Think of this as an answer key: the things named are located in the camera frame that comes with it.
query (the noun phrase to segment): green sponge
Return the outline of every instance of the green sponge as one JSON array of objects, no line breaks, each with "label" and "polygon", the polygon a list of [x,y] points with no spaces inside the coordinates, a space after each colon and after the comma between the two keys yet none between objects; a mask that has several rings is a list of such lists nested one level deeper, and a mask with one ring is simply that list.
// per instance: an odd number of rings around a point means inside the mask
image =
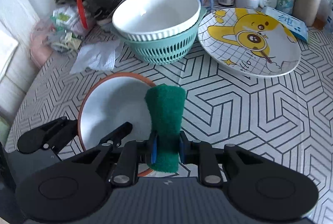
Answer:
[{"label": "green sponge", "polygon": [[185,90],[177,86],[159,85],[147,91],[145,100],[152,118],[152,131],[159,137],[156,163],[150,168],[177,172],[179,133],[185,103]]}]

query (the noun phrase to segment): green plastic colander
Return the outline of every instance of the green plastic colander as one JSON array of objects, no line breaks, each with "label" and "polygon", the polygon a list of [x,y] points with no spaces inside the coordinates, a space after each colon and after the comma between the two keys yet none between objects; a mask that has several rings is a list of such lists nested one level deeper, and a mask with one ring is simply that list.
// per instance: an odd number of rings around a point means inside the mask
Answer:
[{"label": "green plastic colander", "polygon": [[198,32],[198,26],[207,13],[206,8],[201,7],[198,21],[188,30],[177,35],[160,40],[133,41],[124,38],[112,27],[112,33],[116,34],[145,62],[154,64],[172,63],[183,58],[191,49]]}]

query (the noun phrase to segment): wet wipes packet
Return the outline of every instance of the wet wipes packet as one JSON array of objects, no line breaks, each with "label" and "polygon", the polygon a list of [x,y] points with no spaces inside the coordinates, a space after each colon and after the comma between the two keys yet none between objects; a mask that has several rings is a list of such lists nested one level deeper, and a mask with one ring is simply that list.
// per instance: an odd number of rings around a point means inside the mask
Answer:
[{"label": "wet wipes packet", "polygon": [[299,38],[308,43],[308,28],[303,21],[268,6],[264,7],[262,13],[278,20],[286,28],[288,28],[296,38]]}]

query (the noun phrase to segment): table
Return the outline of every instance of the table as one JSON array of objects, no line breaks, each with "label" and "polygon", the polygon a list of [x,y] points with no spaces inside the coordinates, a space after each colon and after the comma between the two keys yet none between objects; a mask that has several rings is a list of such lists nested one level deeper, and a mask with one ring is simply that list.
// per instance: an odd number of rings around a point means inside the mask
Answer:
[{"label": "table", "polygon": [[[110,37],[98,27],[89,41]],[[86,70],[69,75],[76,53],[53,53],[22,102],[10,130],[6,151],[16,149],[26,131],[61,116],[77,119],[84,96],[99,79],[120,71],[141,74],[158,84],[186,90],[182,129],[189,140],[213,147],[237,144],[311,178],[319,189],[312,213],[315,223],[333,223],[333,38],[310,29],[307,45],[299,41],[302,58],[292,73],[279,78],[233,76],[195,42],[190,52],[170,65],[140,61],[126,46],[114,70]],[[65,159],[82,152],[78,137],[59,154]],[[196,176],[195,165],[180,164],[175,174]]]}]

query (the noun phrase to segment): bowl with orange rim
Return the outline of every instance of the bowl with orange rim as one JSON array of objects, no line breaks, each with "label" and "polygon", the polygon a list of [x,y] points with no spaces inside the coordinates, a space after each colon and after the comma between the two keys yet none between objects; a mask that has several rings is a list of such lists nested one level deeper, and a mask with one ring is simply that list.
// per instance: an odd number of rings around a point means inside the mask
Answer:
[{"label": "bowl with orange rim", "polygon": [[[133,129],[122,139],[121,147],[131,140],[147,140],[151,118],[144,97],[153,86],[151,80],[134,73],[112,74],[92,86],[79,110],[78,136],[82,149],[95,147],[101,138],[127,121]],[[145,176],[152,170],[142,165],[139,172],[138,176]]]}]

